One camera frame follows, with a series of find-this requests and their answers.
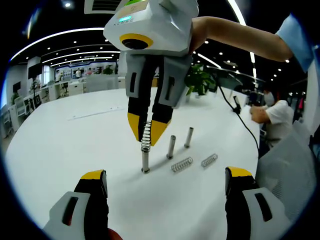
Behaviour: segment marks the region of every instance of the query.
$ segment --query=monitor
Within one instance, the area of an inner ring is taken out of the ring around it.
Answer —
[[[29,67],[28,69],[28,79],[36,78],[38,75],[42,74],[42,64],[38,63]]]
[[[12,88],[13,88],[13,92],[17,93],[18,90],[21,88],[21,82],[19,81],[19,82],[15,83]]]

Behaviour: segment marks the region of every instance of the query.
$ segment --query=green indicator light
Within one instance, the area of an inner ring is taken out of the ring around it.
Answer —
[[[123,18],[120,18],[119,22],[127,21],[127,20],[130,20],[130,19],[131,19],[131,16],[125,16]]]

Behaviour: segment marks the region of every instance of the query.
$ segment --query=person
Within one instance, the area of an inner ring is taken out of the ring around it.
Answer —
[[[80,68],[78,68],[78,70],[75,72],[75,78],[79,79],[81,77],[81,71]]]
[[[263,94],[266,106],[250,108],[251,119],[258,124],[266,124],[265,139],[260,138],[259,158],[290,133],[294,119],[294,110],[285,100],[287,94],[284,90],[266,84]]]
[[[88,72],[86,74],[87,75],[91,75],[92,74],[91,67],[89,67]]]
[[[189,53],[193,53],[207,39],[212,39],[278,62],[295,56],[305,72],[315,60],[320,81],[320,37],[309,30],[316,31],[314,22],[305,20],[307,14],[299,14],[298,11],[294,9],[295,14],[284,20],[276,34],[218,17],[196,17],[192,20]]]

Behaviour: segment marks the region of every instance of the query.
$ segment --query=air vent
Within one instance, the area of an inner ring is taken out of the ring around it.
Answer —
[[[115,14],[121,0],[85,0],[85,14]]]

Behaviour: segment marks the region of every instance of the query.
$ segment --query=person's hand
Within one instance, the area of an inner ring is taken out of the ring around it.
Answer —
[[[198,49],[208,38],[207,17],[201,16],[192,19],[192,39],[189,54]]]

